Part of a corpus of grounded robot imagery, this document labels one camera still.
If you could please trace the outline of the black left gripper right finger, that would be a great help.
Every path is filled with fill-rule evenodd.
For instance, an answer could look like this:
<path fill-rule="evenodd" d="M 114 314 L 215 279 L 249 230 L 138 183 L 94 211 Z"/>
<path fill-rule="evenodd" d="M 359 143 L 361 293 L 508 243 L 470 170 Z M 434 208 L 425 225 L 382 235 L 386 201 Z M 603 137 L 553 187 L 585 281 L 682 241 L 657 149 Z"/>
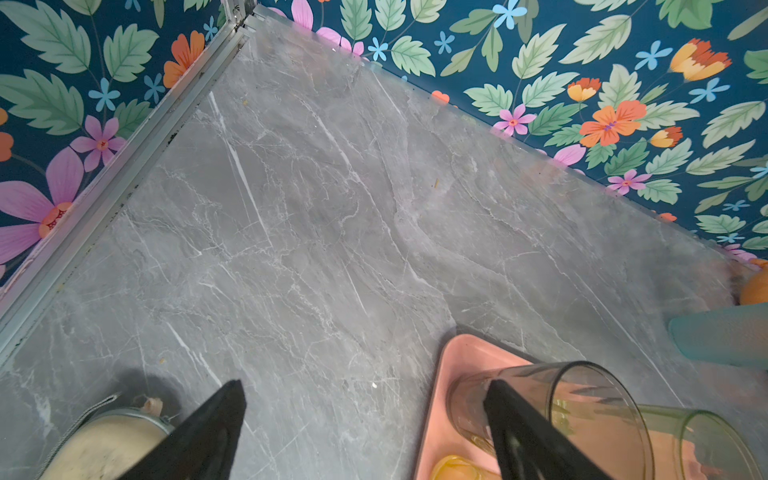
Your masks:
<path fill-rule="evenodd" d="M 503 480 L 608 477 L 505 381 L 490 382 L 483 407 Z"/>

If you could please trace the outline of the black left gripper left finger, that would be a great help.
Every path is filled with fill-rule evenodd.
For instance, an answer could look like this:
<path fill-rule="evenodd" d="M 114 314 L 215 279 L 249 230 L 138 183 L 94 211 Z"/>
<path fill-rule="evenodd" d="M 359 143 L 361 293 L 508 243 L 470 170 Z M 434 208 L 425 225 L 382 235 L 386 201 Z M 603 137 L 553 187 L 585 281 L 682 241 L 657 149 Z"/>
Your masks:
<path fill-rule="evenodd" d="M 121 478 L 228 480 L 246 408 L 242 382 L 228 381 Z"/>

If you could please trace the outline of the grey transparent cup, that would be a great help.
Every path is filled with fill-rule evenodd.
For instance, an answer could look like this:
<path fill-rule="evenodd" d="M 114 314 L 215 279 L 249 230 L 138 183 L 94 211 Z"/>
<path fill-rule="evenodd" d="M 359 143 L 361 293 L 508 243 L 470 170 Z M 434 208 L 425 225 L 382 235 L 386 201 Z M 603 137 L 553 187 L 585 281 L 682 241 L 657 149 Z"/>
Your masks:
<path fill-rule="evenodd" d="M 457 432 L 487 454 L 494 445 L 483 409 L 489 384 L 503 380 L 614 479 L 651 479 L 647 427 L 629 392 L 588 361 L 538 363 L 467 374 L 448 389 L 447 415 Z"/>

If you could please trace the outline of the yellow transparent cup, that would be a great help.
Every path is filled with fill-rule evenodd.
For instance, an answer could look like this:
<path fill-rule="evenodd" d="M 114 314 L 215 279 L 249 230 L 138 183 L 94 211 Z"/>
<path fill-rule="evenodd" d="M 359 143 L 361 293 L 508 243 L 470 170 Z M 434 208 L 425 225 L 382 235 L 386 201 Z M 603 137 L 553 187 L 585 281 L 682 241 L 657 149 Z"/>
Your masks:
<path fill-rule="evenodd" d="M 448 455 L 433 467 L 430 480 L 501 480 L 497 473 L 484 469 L 470 460 Z"/>

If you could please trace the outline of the green tall transparent cup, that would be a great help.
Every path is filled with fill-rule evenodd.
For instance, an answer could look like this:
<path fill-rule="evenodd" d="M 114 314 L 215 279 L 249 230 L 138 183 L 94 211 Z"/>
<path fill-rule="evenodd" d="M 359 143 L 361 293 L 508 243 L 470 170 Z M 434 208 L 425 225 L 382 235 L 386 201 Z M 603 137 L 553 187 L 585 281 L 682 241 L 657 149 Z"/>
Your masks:
<path fill-rule="evenodd" d="M 760 468 L 738 432 L 706 410 L 640 405 L 656 479 L 761 479 Z"/>

